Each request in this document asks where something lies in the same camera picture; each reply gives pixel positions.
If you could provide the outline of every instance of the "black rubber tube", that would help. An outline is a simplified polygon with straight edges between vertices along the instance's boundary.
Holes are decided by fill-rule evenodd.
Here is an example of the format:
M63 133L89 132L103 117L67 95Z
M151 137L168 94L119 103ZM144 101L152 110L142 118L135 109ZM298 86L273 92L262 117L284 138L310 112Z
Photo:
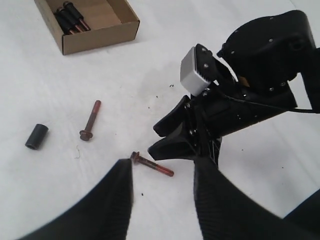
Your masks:
M25 143L25 146L32 150L38 150L41 143L45 139L45 136L48 132L48 127L42 124L35 125L31 135Z

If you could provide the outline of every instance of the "white table surface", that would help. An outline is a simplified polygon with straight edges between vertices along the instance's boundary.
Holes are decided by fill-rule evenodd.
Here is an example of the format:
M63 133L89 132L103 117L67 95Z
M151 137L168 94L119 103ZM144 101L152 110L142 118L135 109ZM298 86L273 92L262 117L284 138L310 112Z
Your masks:
M217 52L240 25L300 9L320 46L318 0L129 2L141 20L135 41L62 56L32 0L1 1L1 240L22 237L65 212L132 151L149 157L147 148L159 139L153 125L187 93L180 62L196 43ZM291 86L299 105L309 107L301 78ZM94 138L83 142L79 130L95 100L102 106ZM319 118L284 113L225 137L221 171L284 217L320 187ZM43 148L33 151L24 144L38 123L49 134ZM127 239L201 239L193 163L161 164L175 176L133 168Z

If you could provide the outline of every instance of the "red-tipped bolt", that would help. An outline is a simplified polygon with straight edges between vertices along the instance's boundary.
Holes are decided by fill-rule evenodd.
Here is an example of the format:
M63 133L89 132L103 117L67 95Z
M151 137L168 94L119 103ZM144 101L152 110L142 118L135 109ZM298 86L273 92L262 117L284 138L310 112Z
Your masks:
M145 165L149 168L152 168L154 170L157 170L158 172L162 173L162 174L165 174L169 177L173 177L174 176L174 171L164 167L164 166L160 166L159 164L156 164L155 162L153 161L150 161L142 156L140 156L140 153L139 152L133 152L131 154L131 157L130 159L136 164L136 163L140 163L142 165Z
M79 22L81 23L81 25L83 26L83 28L86 31L90 31L91 28L88 26L88 24L85 22L85 18L84 16L78 11L78 9L76 9L76 7L74 6L74 4L70 1L65 1L63 3L64 8L69 11L76 19L79 20Z
M85 126L85 129L80 131L80 139L81 140L89 141L94 136L92 134L91 130L92 130L92 127L94 126L94 123L95 123L97 114L99 112L100 106L101 106L101 101L100 100L95 101L91 115L90 115L89 120Z
M68 12L66 9L64 9L63 7L59 7L56 10L56 13L62 16L65 20L67 20L72 25L72 27L76 28L80 33L84 32L82 28L79 26L79 20L76 19L73 15L71 15L71 13Z

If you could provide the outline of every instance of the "open cardboard box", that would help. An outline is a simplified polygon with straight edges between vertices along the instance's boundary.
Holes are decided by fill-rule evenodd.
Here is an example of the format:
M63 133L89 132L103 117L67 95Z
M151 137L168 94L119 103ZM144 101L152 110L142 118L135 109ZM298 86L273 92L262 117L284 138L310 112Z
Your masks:
M126 0L71 0L91 31L64 34L53 12L65 0L34 0L63 55L132 41L140 20Z

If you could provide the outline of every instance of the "rusty bolt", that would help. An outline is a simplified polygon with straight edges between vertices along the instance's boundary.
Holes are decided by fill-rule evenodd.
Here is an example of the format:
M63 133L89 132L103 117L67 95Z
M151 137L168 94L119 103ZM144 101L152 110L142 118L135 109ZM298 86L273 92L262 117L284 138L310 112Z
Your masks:
M170 169L168 169L168 168L166 168L166 167L164 167L164 166L160 166L159 164L156 164L155 162L150 161L150 160L148 160L148 159L140 156L140 153L139 153L139 152L135 152L135 151L134 151L134 152L131 154L130 159L131 159L135 164L140 163L140 164L145 165L145 166L147 166L147 167L149 167L149 168L151 168L151 169L154 169L154 170L156 170L156 171L158 171L158 172L160 172L160 173L162 173L162 174L165 174L165 175L167 175L167 176L169 176L169 177L173 177L174 174L175 174L174 171L172 171L172 170L170 170Z
M80 131L80 139L81 140L89 141L94 136L92 134L91 130L92 130L92 127L94 126L94 123L95 123L97 114L99 112L100 106L101 106L101 101L100 100L95 101L91 115L90 115L89 120L85 126L85 129Z

